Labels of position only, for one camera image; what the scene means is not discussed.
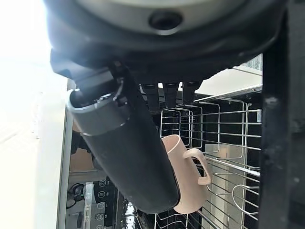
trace wire rack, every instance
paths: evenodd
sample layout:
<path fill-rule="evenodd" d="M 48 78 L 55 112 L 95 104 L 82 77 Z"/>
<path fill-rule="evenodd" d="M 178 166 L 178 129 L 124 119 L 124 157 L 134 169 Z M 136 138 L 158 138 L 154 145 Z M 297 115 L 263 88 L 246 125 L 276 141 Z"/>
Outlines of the wire rack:
<path fill-rule="evenodd" d="M 178 134 L 207 157 L 212 183 L 203 207 L 192 214 L 155 215 L 155 229 L 254 229 L 259 212 L 262 109 L 250 103 L 261 85 L 210 96 L 161 113 L 160 136 Z M 200 163 L 194 160 L 203 174 Z"/>

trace dishwasher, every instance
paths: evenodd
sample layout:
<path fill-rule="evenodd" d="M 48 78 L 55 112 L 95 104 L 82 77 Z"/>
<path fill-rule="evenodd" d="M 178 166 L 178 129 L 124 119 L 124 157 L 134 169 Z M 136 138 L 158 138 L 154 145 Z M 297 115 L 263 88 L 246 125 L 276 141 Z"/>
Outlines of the dishwasher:
<path fill-rule="evenodd" d="M 92 192 L 97 193 L 96 199 L 99 200 L 91 203 L 89 228 L 257 228 L 262 85 L 220 95 L 196 97 L 201 98 L 192 105 L 163 109 L 160 114 L 153 115 L 153 120 L 160 137 L 177 134 L 187 148 L 198 148 L 207 157 L 213 179 L 208 185 L 209 195 L 203 207 L 186 215 L 174 210 L 146 215 L 126 200 L 103 171 L 96 169 L 97 166 L 90 165 L 87 170 L 79 168 L 76 171 L 73 168 L 75 160 L 71 158 L 69 190 L 75 184 L 95 184 L 98 187 Z M 88 153 L 82 153 L 83 156 L 91 157 Z M 84 158 L 81 163 L 82 166 L 86 164 Z M 199 171 L 203 170 L 200 163 L 196 165 Z M 68 206 L 66 228 L 73 228 L 73 224 L 76 224 L 76 228 L 85 227 L 86 206 L 86 199 Z"/>
<path fill-rule="evenodd" d="M 82 146 L 88 153 L 78 159 L 71 155 L 68 194 L 78 195 L 76 187 L 86 186 L 83 195 L 90 201 L 67 205 L 66 228 L 304 228 L 304 64 L 290 59 L 301 58 L 297 45 L 304 41 L 289 43 L 293 47 L 288 50 L 286 32 L 263 53 L 263 84 L 212 96 L 196 94 L 188 105 L 178 92 L 175 108 L 165 108 L 160 98 L 160 112 L 152 113 L 160 137 L 179 135 L 187 148 L 206 156 L 213 179 L 201 209 L 192 214 L 139 211 Z"/>

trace control button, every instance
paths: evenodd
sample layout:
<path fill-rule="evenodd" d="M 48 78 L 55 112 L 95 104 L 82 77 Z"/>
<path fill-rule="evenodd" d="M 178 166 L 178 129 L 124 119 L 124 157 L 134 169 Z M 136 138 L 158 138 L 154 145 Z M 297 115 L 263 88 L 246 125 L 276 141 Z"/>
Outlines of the control button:
<path fill-rule="evenodd" d="M 101 202 L 101 203 L 97 204 L 97 208 L 98 209 L 103 209 L 104 207 L 105 207 L 105 203 L 104 202 Z"/>
<path fill-rule="evenodd" d="M 96 215 L 96 220 L 101 221 L 104 218 L 102 213 Z"/>
<path fill-rule="evenodd" d="M 100 191 L 99 194 L 98 194 L 98 197 L 99 198 L 104 198 L 106 195 L 106 193 L 104 191 Z"/>
<path fill-rule="evenodd" d="M 106 181 L 105 180 L 101 180 L 99 182 L 100 187 L 104 187 L 106 185 Z"/>

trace metal tine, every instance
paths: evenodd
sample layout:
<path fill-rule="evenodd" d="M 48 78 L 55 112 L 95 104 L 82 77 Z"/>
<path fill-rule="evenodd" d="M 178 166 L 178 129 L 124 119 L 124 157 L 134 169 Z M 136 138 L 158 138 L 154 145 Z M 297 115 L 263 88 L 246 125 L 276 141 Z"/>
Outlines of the metal tine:
<path fill-rule="evenodd" d="M 159 217 L 160 220 L 165 220 L 165 219 L 168 219 L 168 218 L 170 218 L 170 217 L 172 217 L 172 216 L 180 216 L 180 215 L 182 215 L 182 214 L 177 213 L 177 214 L 173 214 L 173 215 L 170 215 L 170 216 L 168 216 L 168 217 L 165 217 L 165 218 L 161 218 L 161 217 L 157 214 L 157 216 Z"/>
<path fill-rule="evenodd" d="M 227 170 L 227 169 L 218 167 L 218 166 L 216 166 L 216 165 L 213 165 L 213 166 L 216 167 L 216 168 L 223 169 L 223 170 L 225 170 L 225 171 L 229 171 L 229 170 Z M 246 178 L 246 179 L 249 179 L 249 180 L 251 180 L 251 181 L 255 181 L 255 182 L 259 183 L 259 180 L 255 180 L 255 179 L 253 179 L 253 178 L 251 178 L 251 177 L 247 177 L 247 176 L 244 176 L 244 175 L 242 175 L 242 174 L 234 173 L 234 172 L 231 172 L 231 171 L 229 171 L 229 172 L 230 172 L 230 173 L 223 173 L 223 174 L 215 173 L 215 174 L 217 174 L 217 175 L 226 175 L 226 174 L 238 175 L 238 176 L 240 176 L 240 177 L 244 177 L 244 178 Z"/>
<path fill-rule="evenodd" d="M 216 134 L 216 135 L 230 135 L 230 136 L 241 136 L 241 137 L 257 137 L 260 138 L 260 135 L 243 135 L 243 134 L 231 134 L 231 133 L 221 133 L 221 132 L 209 132 L 209 131 L 199 131 L 199 130 L 181 130 L 181 131 L 191 131 L 191 132 L 199 132 L 199 133 L 208 133 L 208 134 Z"/>
<path fill-rule="evenodd" d="M 195 219 L 195 217 L 194 217 L 194 216 L 192 216 L 191 214 L 189 214 L 189 216 L 190 216 L 190 217 L 192 217 L 192 218 L 193 218 L 193 220 L 194 220 L 194 221 L 196 221 L 196 223 L 198 223 L 198 224 L 200 225 L 200 227 L 204 229 L 203 225 L 202 225 L 200 222 L 198 222 L 198 220 L 197 220 L 197 219 Z M 195 227 L 193 224 L 191 224 L 191 223 L 190 223 L 190 221 L 189 221 L 189 220 L 190 220 L 190 218 L 188 218 L 187 220 L 188 220 L 189 224 L 190 224 L 190 225 L 191 225 L 193 228 L 197 229 L 197 228 L 196 228 L 196 227 Z"/>
<path fill-rule="evenodd" d="M 206 221 L 208 222 L 212 228 L 214 229 L 221 229 L 219 226 L 217 226 L 212 220 L 210 220 L 205 214 L 203 214 L 202 211 L 198 210 L 197 213 Z"/>
<path fill-rule="evenodd" d="M 218 157 L 218 156 L 215 156 L 215 155 L 211 155 L 210 153 L 205 153 L 206 156 L 212 156 L 212 157 L 215 157 L 215 160 L 217 161 L 220 161 L 220 160 L 227 160 L 231 163 L 234 163 L 236 165 L 239 165 L 241 167 L 247 167 L 248 169 L 252 168 L 251 166 L 247 165 L 247 164 L 243 164 L 243 163 L 240 163 L 240 162 L 236 162 L 236 161 L 231 161 L 230 159 L 232 159 L 231 157 Z"/>
<path fill-rule="evenodd" d="M 209 210 L 207 210 L 205 207 L 203 207 L 204 210 L 206 210 L 211 216 L 214 217 L 218 222 L 220 222 L 222 225 L 224 225 L 226 228 L 230 229 L 227 225 L 225 225 L 221 220 L 219 220 L 215 215 L 213 215 Z"/>
<path fill-rule="evenodd" d="M 241 227 L 243 227 L 244 229 L 248 229 L 247 227 L 245 227 L 243 224 L 237 222 L 234 218 L 232 218 L 232 216 L 230 216 L 230 214 L 227 214 L 226 212 L 224 212 L 223 210 L 221 210 L 220 208 L 218 208 L 215 204 L 213 204 L 211 201 L 209 201 L 208 199 L 206 200 L 210 205 L 212 205 L 214 208 L 216 208 L 217 210 L 219 210 L 220 212 L 222 212 L 223 214 L 225 214 L 228 218 L 230 218 L 231 220 L 233 220 L 235 223 L 239 224 Z"/>
<path fill-rule="evenodd" d="M 214 194 L 215 196 L 217 196 L 218 198 L 222 199 L 222 200 L 225 201 L 226 203 L 228 203 L 228 204 L 230 204 L 231 206 L 233 206 L 233 207 L 235 207 L 235 208 L 237 208 L 237 209 L 243 211 L 246 215 L 248 215 L 248 216 L 250 216 L 251 218 L 253 218 L 253 219 L 255 219 L 256 221 L 258 221 L 258 218 L 254 217 L 254 216 L 251 215 L 249 212 L 244 211 L 242 208 L 240 208 L 239 206 L 237 206 L 235 203 L 232 204 L 230 201 L 228 201 L 228 200 L 222 198 L 221 196 L 216 195 L 214 192 L 210 191 L 209 189 L 208 189 L 208 191 L 211 192 L 212 194 Z"/>
<path fill-rule="evenodd" d="M 218 112 L 218 113 L 206 113 L 202 114 L 202 116 L 206 115 L 229 115 L 229 114 L 237 114 L 237 113 L 249 113 L 249 112 L 260 112 L 262 109 L 256 109 L 256 110 L 244 110 L 244 111 L 226 111 L 226 112 Z"/>
<path fill-rule="evenodd" d="M 169 224 L 167 224 L 167 225 L 165 225 L 165 226 L 163 226 L 163 227 L 160 227 L 159 223 L 157 222 L 158 227 L 159 227 L 160 229 L 163 229 L 163 228 L 165 228 L 165 227 L 168 227 L 169 225 L 172 225 L 172 224 L 174 224 L 174 223 L 181 223 L 181 224 L 187 229 L 186 225 L 185 225 L 181 220 L 180 220 L 180 221 L 171 222 L 171 223 L 169 223 Z"/>
<path fill-rule="evenodd" d="M 225 142 L 216 142 L 216 141 L 210 141 L 210 140 L 205 140 L 205 139 L 198 139 L 198 138 L 193 138 L 195 140 L 201 140 L 204 142 L 211 142 L 211 143 L 217 143 L 217 144 L 222 144 L 222 145 L 228 145 L 228 146 L 236 146 L 236 147 L 241 147 L 241 148 L 246 148 L 246 149 L 253 149 L 253 150 L 261 150 L 260 148 L 255 148 L 255 147 L 250 147 L 250 146 L 241 146 L 241 145 L 235 145 L 235 144 L 230 144 L 230 143 L 225 143 Z"/>
<path fill-rule="evenodd" d="M 219 160 L 216 160 L 216 159 L 213 159 L 213 158 L 210 158 L 210 157 L 207 157 L 206 159 L 210 162 L 215 162 L 215 163 L 218 163 L 218 164 L 223 165 L 223 166 L 231 167 L 231 168 L 234 168 L 234 169 L 239 170 L 241 172 L 251 174 L 251 175 L 256 176 L 256 177 L 260 177 L 260 175 L 261 175 L 259 172 L 250 170 L 248 168 L 243 168 L 243 167 L 240 167 L 240 166 L 232 165 L 232 164 L 229 164 L 229 163 L 226 163 L 226 162 L 223 162 L 223 161 L 219 161 Z"/>
<path fill-rule="evenodd" d="M 163 123 L 163 124 L 164 125 L 176 125 L 176 124 L 188 124 L 188 123 Z M 202 123 L 192 123 L 192 124 L 261 125 L 262 123 L 245 123 L 245 122 L 241 122 L 241 123 L 222 123 L 222 122 L 214 123 L 213 122 L 213 123 L 211 123 L 211 122 L 202 122 Z"/>

